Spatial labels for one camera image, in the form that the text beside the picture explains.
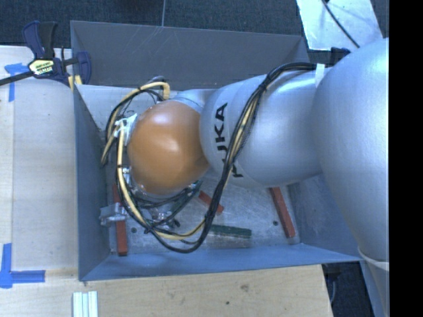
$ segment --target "yellow cable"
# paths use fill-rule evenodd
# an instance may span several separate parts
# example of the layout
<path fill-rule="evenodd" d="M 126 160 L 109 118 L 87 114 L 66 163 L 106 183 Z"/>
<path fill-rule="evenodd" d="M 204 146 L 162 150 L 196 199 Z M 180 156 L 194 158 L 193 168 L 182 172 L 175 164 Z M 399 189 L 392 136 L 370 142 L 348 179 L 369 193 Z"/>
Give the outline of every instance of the yellow cable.
<path fill-rule="evenodd" d="M 131 90 L 129 93 L 127 93 L 127 95 L 125 95 L 121 99 L 120 102 L 123 102 L 123 101 L 130 99 L 134 94 L 136 94 L 140 90 L 145 90 L 145 89 L 149 89 L 149 88 L 153 88 L 153 87 L 163 87 L 163 98 L 165 100 L 167 100 L 169 98 L 169 96 L 171 95 L 171 87 L 169 86 L 168 83 L 166 83 L 166 82 L 153 82 L 153 83 L 147 83 L 146 85 L 143 85 L 140 88 Z M 116 121 L 116 116 L 117 116 L 118 112 L 120 111 L 120 109 L 122 107 L 119 107 L 118 109 L 116 109 L 112 113 L 111 118 L 110 118 L 110 123 L 109 123 L 109 126 L 107 128 L 107 137 L 110 137 L 110 135 L 112 134 L 112 126 L 114 125 L 114 122 Z"/>

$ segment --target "wire bundle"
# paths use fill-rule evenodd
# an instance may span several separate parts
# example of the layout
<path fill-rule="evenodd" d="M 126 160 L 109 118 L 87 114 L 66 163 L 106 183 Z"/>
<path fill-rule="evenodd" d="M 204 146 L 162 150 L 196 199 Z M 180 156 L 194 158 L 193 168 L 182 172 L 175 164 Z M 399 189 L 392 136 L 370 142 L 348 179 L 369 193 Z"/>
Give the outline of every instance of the wire bundle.
<path fill-rule="evenodd" d="M 256 90 L 251 94 L 250 98 L 247 100 L 247 103 L 245 104 L 245 107 L 243 108 L 243 111 L 241 112 L 241 115 L 237 121 L 233 134 L 231 136 L 231 140 L 228 145 L 225 161 L 223 163 L 223 170 L 221 173 L 221 177 L 213 192 L 210 206 L 204 218 L 201 220 L 200 224 L 198 224 L 192 230 L 183 234 L 163 229 L 159 227 L 161 222 L 153 223 L 150 220 L 147 220 L 143 216 L 142 211 L 139 210 L 139 208 L 137 207 L 137 204 L 136 204 L 137 201 L 136 199 L 134 199 L 134 195 L 131 194 L 131 191 L 129 191 L 128 189 L 128 185 L 126 183 L 124 172 L 123 172 L 122 159 L 124 154 L 124 124 L 122 122 L 118 122 L 118 125 L 115 124 L 117 114 L 119 114 L 120 110 L 125 106 L 126 102 L 128 102 L 129 100 L 131 100 L 131 98 L 139 94 L 138 92 L 141 92 L 147 88 L 155 87 L 158 85 L 151 86 L 152 84 L 147 84 L 137 90 L 134 90 L 128 96 L 125 96 L 125 98 L 122 99 L 122 101 L 115 107 L 115 109 L 112 111 L 110 115 L 109 122 L 106 128 L 107 144 L 104 149 L 102 162 L 105 161 L 104 159 L 107 156 L 108 151 L 110 150 L 109 146 L 111 146 L 114 136 L 117 135 L 118 136 L 118 149 L 117 149 L 118 157 L 117 157 L 117 165 L 116 165 L 116 177 L 117 177 L 118 189 L 120 190 L 121 197 L 123 199 L 122 204 L 124 205 L 127 212 L 143 228 L 145 228 L 146 233 L 151 233 L 163 246 L 165 246 L 169 250 L 184 253 L 184 254 L 197 250 L 206 239 L 212 227 L 212 223 L 213 223 L 222 193 L 227 185 L 227 182 L 231 175 L 231 171 L 233 169 L 235 161 L 237 160 L 237 157 L 239 156 L 239 154 L 242 151 L 242 148 L 247 142 L 250 132 L 254 126 L 254 121 L 256 119 L 256 115 L 258 112 L 258 108 L 260 106 L 262 95 L 267 91 L 268 87 L 282 73 L 286 71 L 292 71 L 292 70 L 298 70 L 298 71 L 314 70 L 315 68 L 316 68 L 316 65 L 314 63 L 288 63 L 285 65 L 281 65 L 273 69 L 271 72 L 269 72 L 269 74 L 267 74 L 265 79 L 259 84 Z M 175 210 L 170 215 L 170 217 L 173 218 L 177 213 L 179 213 L 180 210 L 182 210 L 182 208 L 184 207 L 184 204 L 186 204 L 186 202 L 179 203 L 177 210 Z M 151 207 L 151 205 L 144 205 L 143 207 L 148 208 L 148 207 Z M 196 240 L 194 241 L 187 240 L 187 238 L 194 236 L 200 231 L 201 231 L 201 234 Z M 166 240 L 178 240 L 182 242 L 183 244 L 189 244 L 190 246 L 178 248 L 176 246 L 169 244 Z"/>

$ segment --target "wooden block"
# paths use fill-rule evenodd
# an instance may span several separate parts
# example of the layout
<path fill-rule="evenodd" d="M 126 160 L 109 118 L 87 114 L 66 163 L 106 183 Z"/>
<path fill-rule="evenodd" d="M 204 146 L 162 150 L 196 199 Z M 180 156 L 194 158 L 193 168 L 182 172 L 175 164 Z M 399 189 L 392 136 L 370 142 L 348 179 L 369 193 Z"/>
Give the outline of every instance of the wooden block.
<path fill-rule="evenodd" d="M 198 198 L 201 199 L 207 205 L 207 207 L 209 207 L 210 203 L 212 202 L 212 198 L 208 194 L 203 192 L 202 190 L 200 190 L 200 194 L 198 195 Z M 217 206 L 216 215 L 222 214 L 222 211 L 224 209 L 225 209 L 225 207 L 220 205 L 220 203 L 219 203 L 219 205 Z"/>
<path fill-rule="evenodd" d="M 118 245 L 118 255 L 128 255 L 128 240 L 126 238 L 126 222 L 116 222 L 116 243 Z"/>
<path fill-rule="evenodd" d="M 287 238 L 292 238 L 296 235 L 295 228 L 292 223 L 291 215 L 288 212 L 286 203 L 280 188 L 269 188 L 270 195 L 272 195 L 273 203 L 275 205 L 276 211 L 278 212 L 279 220 L 284 228 L 285 236 Z"/>

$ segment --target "table surface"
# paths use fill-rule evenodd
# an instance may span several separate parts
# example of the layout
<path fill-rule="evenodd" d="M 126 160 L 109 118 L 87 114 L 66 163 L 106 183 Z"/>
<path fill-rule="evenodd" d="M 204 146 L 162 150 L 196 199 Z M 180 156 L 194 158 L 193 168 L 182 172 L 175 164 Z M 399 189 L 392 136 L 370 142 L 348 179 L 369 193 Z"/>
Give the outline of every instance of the table surface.
<path fill-rule="evenodd" d="M 8 76 L 6 64 L 28 63 L 31 52 L 27 48 L 0 46 L 0 79 Z M 0 253 L 2 244 L 19 241 L 19 236 L 41 234 L 42 243 L 64 244 L 68 248 L 56 248 L 69 257 L 75 252 L 76 220 L 70 220 L 70 235 L 57 231 L 52 220 L 59 215 L 42 215 L 42 208 L 34 208 L 34 230 L 31 225 L 17 224 L 22 207 L 17 208 L 14 183 L 20 178 L 14 167 L 14 152 L 24 142 L 16 127 L 15 107 L 23 102 L 19 88 L 36 86 L 40 81 L 33 78 L 16 85 L 17 98 L 9 102 L 9 86 L 0 87 Z M 38 144 L 32 141 L 33 147 Z M 72 161 L 67 163 L 73 172 Z M 28 263 L 33 249 L 30 245 L 20 248 L 21 263 Z M 52 262 L 46 271 L 45 283 L 15 284 L 11 289 L 0 289 L 0 316 L 70 316 L 72 294 L 76 291 L 97 291 L 99 316 L 333 316 L 325 278 L 320 265 L 238 271 L 205 275 L 147 277 L 113 281 L 80 282 L 77 278 L 73 255 L 69 262 Z"/>

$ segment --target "blue clamp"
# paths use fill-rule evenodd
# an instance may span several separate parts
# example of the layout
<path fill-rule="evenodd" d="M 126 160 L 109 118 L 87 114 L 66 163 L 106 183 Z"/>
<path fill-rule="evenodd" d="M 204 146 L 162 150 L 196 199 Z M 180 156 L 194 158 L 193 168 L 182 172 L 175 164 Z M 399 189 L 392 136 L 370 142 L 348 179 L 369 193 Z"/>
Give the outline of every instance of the blue clamp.
<path fill-rule="evenodd" d="M 45 282 L 46 270 L 11 271 L 12 244 L 3 245 L 1 258 L 0 288 L 10 289 L 13 284 L 19 283 L 43 283 Z"/>
<path fill-rule="evenodd" d="M 31 49 L 34 59 L 28 64 L 28 69 L 17 75 L 0 80 L 0 86 L 13 83 L 27 77 L 36 79 L 50 79 L 59 81 L 70 87 L 70 74 L 66 71 L 68 65 L 77 65 L 77 71 L 83 84 L 88 84 L 91 78 L 91 59 L 88 52 L 78 52 L 71 59 L 64 58 L 64 49 L 61 50 L 61 59 L 55 57 L 53 37 L 57 23 L 32 21 L 22 31 L 26 46 Z"/>

